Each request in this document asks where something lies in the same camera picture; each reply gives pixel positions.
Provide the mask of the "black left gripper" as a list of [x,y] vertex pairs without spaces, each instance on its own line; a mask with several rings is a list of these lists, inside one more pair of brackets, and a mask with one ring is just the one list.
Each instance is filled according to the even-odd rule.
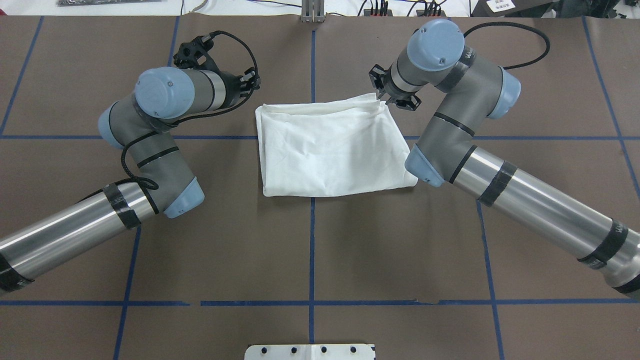
[[261,86],[261,78],[256,68],[248,68],[244,75],[222,71],[220,77],[225,86],[224,101],[220,105],[220,110],[230,109],[238,104],[239,100],[250,98]]

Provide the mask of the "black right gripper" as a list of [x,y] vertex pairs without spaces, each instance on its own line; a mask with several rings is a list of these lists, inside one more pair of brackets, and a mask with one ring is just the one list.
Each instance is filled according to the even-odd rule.
[[382,96],[388,95],[387,103],[407,111],[416,111],[420,106],[421,100],[416,96],[416,93],[421,87],[406,82],[398,73],[397,68],[384,69],[379,64],[375,64],[368,75],[378,100],[381,100]]

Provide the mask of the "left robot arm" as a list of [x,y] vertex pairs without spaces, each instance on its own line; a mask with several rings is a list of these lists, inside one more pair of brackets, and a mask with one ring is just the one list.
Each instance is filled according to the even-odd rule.
[[158,67],[101,114],[98,129],[120,151],[126,178],[106,184],[70,207],[1,239],[1,294],[96,248],[154,215],[173,219],[205,194],[171,130],[242,105],[259,88],[257,66],[234,75],[219,69]]

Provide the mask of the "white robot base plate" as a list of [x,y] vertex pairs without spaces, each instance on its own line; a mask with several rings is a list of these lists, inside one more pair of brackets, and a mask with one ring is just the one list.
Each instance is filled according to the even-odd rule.
[[375,360],[374,344],[256,344],[249,346],[245,360]]

